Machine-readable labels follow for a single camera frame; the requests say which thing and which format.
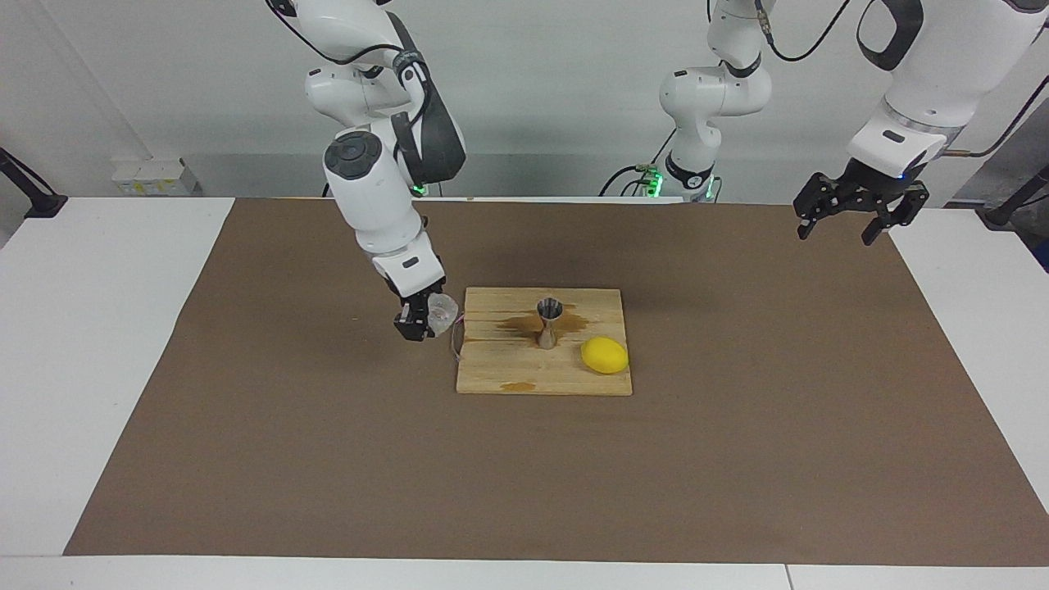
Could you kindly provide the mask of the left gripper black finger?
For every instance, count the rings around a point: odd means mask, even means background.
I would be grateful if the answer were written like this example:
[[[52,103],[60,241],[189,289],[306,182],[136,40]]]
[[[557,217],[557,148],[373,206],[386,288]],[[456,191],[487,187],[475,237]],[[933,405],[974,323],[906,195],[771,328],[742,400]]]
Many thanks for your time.
[[[884,231],[889,231],[896,225],[909,225],[928,201],[928,187],[923,182],[909,184],[909,187],[900,194],[900,199],[896,202],[896,206],[892,210],[889,209],[887,202],[877,199],[875,202],[876,217],[869,222],[868,227],[861,233],[861,241],[868,247],[873,246],[873,243],[876,243]]]
[[[831,180],[820,172],[813,173],[792,202],[798,218],[798,238],[807,240],[817,222],[847,211],[853,190],[852,182]]]

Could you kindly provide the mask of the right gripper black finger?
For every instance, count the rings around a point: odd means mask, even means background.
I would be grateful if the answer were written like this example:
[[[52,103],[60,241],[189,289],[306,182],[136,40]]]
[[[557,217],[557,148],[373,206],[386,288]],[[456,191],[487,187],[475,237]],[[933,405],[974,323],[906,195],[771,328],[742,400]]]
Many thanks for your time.
[[[429,302],[426,298],[403,298],[401,309],[393,318],[393,326],[407,341],[424,341],[434,338],[430,326]]]

